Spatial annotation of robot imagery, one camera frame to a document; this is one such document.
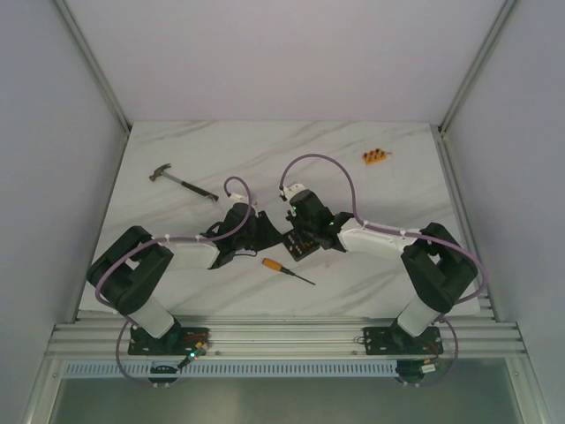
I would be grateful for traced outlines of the black fuse box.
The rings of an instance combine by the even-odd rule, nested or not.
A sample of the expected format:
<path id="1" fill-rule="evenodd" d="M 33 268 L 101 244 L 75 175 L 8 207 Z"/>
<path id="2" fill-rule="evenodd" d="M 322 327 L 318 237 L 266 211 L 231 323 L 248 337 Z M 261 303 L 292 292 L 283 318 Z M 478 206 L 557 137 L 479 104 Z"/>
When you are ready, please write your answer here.
<path id="1" fill-rule="evenodd" d="M 302 261 L 320 248 L 313 238 L 296 229 L 284 233 L 282 243 L 294 261 Z"/>

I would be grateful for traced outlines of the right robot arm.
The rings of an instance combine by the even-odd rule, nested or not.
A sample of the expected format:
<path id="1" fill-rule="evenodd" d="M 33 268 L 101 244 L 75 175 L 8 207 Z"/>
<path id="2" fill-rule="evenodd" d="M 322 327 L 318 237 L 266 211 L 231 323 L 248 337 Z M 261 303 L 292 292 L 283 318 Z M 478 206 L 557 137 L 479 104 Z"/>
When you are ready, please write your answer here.
<path id="1" fill-rule="evenodd" d="M 334 215 L 300 184 L 284 187 L 282 198 L 290 204 L 287 219 L 293 227 L 323 249 L 402 262 L 416 295 L 390 328 L 392 345 L 400 352 L 420 345 L 433 321 L 451 311 L 478 275 L 476 264 L 439 223 L 428 224 L 411 238 L 387 226 L 373 230 L 352 213 Z"/>

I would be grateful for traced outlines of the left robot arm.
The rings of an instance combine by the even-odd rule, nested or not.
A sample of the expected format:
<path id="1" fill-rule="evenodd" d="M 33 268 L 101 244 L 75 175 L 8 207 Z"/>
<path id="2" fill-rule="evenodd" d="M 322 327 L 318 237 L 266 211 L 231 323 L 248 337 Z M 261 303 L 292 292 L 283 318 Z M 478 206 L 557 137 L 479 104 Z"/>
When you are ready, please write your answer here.
<path id="1" fill-rule="evenodd" d="M 170 355 L 180 345 L 180 325 L 153 296 L 165 271 L 219 269 L 240 251 L 257 253 L 282 242 L 266 212 L 239 202 L 195 238 L 156 239 L 132 226 L 90 266 L 87 281 L 101 303 L 143 329 L 159 354 Z"/>

